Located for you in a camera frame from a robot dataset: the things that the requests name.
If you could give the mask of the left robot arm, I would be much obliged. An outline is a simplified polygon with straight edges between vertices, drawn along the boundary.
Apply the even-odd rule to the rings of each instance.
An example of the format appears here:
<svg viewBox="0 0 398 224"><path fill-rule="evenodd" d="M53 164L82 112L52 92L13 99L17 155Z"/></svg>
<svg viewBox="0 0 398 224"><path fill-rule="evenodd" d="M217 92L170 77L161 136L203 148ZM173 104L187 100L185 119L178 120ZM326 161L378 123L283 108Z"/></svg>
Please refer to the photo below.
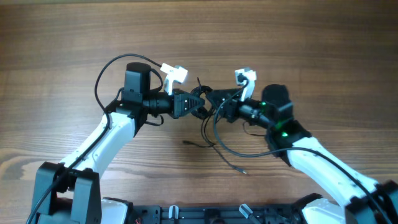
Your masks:
<svg viewBox="0 0 398 224"><path fill-rule="evenodd" d="M160 65L166 74L160 86L150 87L151 76L160 72L146 63L126 67L124 85L103 108L100 124L70 155L58 163L44 162L35 176L28 223L133 223L133 204L103 198L100 179L116 154L147 117L168 114L174 119L203 106L203 99L173 87L188 74L181 66Z"/></svg>

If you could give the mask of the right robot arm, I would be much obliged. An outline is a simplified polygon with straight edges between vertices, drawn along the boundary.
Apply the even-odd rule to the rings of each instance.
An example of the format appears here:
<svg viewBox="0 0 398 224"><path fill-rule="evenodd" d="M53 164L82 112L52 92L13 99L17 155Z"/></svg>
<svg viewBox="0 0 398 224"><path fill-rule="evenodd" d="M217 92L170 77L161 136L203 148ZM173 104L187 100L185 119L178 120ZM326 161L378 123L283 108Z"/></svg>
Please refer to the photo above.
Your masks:
<svg viewBox="0 0 398 224"><path fill-rule="evenodd" d="M215 117L232 123L243 119L266 129L269 154L314 180L334 200L312 194L294 205L299 223L397 223L397 183L381 184L330 153L293 115L284 85L268 85L261 100L247 87L212 90L206 94Z"/></svg>

